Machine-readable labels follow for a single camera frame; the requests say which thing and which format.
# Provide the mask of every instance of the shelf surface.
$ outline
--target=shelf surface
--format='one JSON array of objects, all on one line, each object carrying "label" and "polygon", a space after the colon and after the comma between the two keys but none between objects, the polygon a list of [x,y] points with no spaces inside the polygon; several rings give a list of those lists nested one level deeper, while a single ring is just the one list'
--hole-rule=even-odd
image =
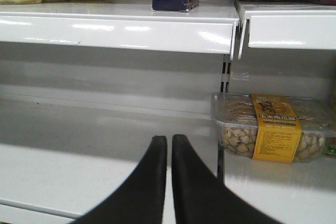
[{"label": "shelf surface", "polygon": [[68,223],[85,214],[128,177],[154,135],[168,140],[164,223],[175,223],[174,134],[187,135],[217,171],[210,120],[0,100],[0,129],[0,216],[9,223]]},{"label": "shelf surface", "polygon": [[236,8],[243,31],[249,31],[249,47],[336,49],[336,6],[237,1]]},{"label": "shelf surface", "polygon": [[229,1],[188,13],[154,12],[150,1],[134,0],[5,5],[0,41],[229,54],[238,23]]},{"label": "shelf surface", "polygon": [[336,159],[309,164],[255,161],[225,152],[225,184],[285,224],[333,224]]}]

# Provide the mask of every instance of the nut snack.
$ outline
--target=nut snack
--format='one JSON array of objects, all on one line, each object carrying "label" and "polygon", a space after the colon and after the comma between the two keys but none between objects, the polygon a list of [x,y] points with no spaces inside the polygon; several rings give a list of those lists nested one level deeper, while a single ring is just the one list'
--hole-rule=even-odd
[{"label": "nut snack", "polygon": [[[327,108],[318,101],[287,99],[302,127],[294,162],[310,162],[326,151],[327,141],[336,137],[335,121]],[[212,118],[218,125],[220,145],[236,155],[253,156],[258,122],[249,95],[213,94]]]}]

